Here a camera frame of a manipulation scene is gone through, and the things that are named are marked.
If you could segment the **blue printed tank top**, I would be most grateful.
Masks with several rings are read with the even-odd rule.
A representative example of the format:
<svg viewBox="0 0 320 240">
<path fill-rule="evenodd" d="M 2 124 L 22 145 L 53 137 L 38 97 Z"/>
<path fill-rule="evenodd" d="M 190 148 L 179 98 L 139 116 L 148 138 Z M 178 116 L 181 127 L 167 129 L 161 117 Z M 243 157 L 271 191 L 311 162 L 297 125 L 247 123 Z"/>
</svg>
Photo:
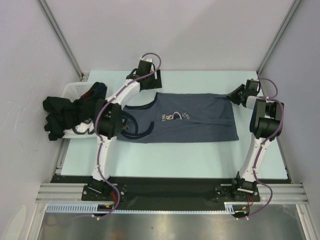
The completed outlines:
<svg viewBox="0 0 320 240">
<path fill-rule="evenodd" d="M 221 94 L 156 93 L 140 106 L 126 105 L 120 141 L 153 143 L 216 143 L 238 141 L 230 100 Z"/>
</svg>

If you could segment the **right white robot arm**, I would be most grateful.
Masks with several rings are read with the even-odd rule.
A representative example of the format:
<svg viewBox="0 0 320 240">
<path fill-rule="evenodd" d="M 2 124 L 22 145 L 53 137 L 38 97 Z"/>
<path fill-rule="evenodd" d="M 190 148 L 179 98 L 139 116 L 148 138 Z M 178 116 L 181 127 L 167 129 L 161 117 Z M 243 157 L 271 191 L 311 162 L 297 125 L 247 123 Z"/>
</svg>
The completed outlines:
<svg viewBox="0 0 320 240">
<path fill-rule="evenodd" d="M 251 142 L 246 159 L 232 180 L 230 195 L 236 201 L 244 201 L 258 192 L 258 173 L 266 151 L 283 128 L 284 104 L 276 99 L 278 88 L 273 96 L 259 96 L 261 82 L 248 79 L 227 95 L 236 105 L 252 110 L 249 123 Z"/>
</svg>

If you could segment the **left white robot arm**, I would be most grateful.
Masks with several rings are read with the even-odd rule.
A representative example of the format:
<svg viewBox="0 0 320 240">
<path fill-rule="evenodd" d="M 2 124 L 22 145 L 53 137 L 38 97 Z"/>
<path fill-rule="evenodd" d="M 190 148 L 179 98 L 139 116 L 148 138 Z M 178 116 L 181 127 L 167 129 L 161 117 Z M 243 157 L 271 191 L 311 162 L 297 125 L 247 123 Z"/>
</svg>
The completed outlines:
<svg viewBox="0 0 320 240">
<path fill-rule="evenodd" d="M 96 183 L 93 194 L 100 200 L 107 199 L 111 190 L 119 192 L 108 181 L 110 175 L 106 173 L 106 164 L 111 147 L 123 130 L 123 108 L 140 91 L 162 87 L 161 63 L 160 60 L 159 65 L 155 66 L 152 58 L 141 57 L 138 67 L 131 71 L 123 85 L 106 100 L 99 100 L 96 104 L 94 133 L 97 136 L 97 155 L 91 176 Z"/>
</svg>

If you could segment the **black tank top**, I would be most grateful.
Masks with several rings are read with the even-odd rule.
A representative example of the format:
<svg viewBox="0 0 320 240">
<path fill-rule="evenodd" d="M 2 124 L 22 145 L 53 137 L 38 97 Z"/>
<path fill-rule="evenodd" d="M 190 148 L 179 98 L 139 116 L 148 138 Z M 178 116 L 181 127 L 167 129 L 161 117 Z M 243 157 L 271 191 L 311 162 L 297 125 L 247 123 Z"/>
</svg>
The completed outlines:
<svg viewBox="0 0 320 240">
<path fill-rule="evenodd" d="M 98 98 L 80 98 L 70 101 L 67 98 L 48 96 L 43 102 L 43 109 L 48 113 L 44 130 L 50 141 L 63 138 L 65 130 L 95 117 Z"/>
</svg>

